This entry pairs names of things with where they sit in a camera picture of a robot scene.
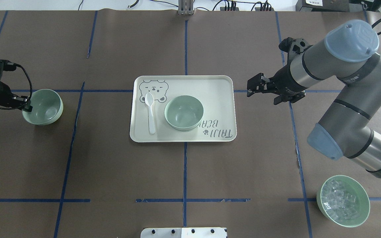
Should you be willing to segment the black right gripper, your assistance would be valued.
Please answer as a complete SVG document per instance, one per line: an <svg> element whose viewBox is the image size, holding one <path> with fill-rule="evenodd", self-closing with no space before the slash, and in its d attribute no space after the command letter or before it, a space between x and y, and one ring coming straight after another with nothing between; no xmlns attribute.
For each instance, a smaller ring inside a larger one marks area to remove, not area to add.
<svg viewBox="0 0 381 238"><path fill-rule="evenodd" d="M255 93L274 93L278 96L274 98L274 105L289 101L295 103L303 99L306 87L299 85L292 77L290 65L282 67L273 77L265 77L263 73L258 73L247 81L247 97Z"/></svg>

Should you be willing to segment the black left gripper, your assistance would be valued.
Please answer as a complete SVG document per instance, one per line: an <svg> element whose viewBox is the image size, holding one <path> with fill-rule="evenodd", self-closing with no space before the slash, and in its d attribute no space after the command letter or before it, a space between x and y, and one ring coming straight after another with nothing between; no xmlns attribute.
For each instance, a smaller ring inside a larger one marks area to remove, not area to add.
<svg viewBox="0 0 381 238"><path fill-rule="evenodd" d="M18 109L25 112L32 112L33 107L30 102L30 97L13 95L9 86L0 82L0 109Z"/></svg>

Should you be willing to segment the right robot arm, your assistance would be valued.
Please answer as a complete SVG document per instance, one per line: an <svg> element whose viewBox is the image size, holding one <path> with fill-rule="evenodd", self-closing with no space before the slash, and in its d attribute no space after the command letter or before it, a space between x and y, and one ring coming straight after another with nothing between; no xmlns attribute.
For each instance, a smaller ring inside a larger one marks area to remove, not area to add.
<svg viewBox="0 0 381 238"><path fill-rule="evenodd" d="M381 55L378 33L363 20L349 20L310 45L283 39L287 64L274 76L258 73L247 81L247 96L275 94L274 104L295 103L305 90L332 76L345 86L307 137L331 160L348 158L381 179L381 134L367 125L381 107Z"/></svg>

